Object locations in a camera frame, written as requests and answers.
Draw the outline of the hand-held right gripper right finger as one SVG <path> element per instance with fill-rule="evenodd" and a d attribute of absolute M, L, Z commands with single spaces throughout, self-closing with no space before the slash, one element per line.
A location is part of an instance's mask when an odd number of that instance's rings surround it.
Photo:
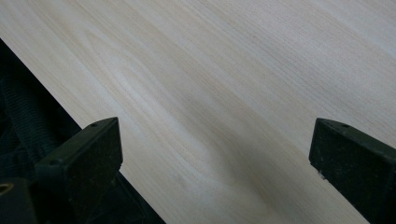
<path fill-rule="evenodd" d="M 396 149 L 350 125 L 317 119 L 309 160 L 370 224 L 396 224 Z"/>

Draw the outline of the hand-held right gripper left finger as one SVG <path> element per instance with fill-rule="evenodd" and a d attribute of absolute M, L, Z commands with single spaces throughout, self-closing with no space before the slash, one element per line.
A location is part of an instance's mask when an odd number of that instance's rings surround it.
<path fill-rule="evenodd" d="M 35 165 L 53 224 L 86 224 L 122 164 L 117 118 L 90 124 Z"/>

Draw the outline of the dark ribbed cloth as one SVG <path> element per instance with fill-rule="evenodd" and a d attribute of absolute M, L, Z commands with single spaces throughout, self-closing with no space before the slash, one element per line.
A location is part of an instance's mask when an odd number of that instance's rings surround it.
<path fill-rule="evenodd" d="M 0 224 L 53 224 L 35 165 L 83 130 L 0 39 Z M 86 224 L 165 224 L 120 173 Z"/>

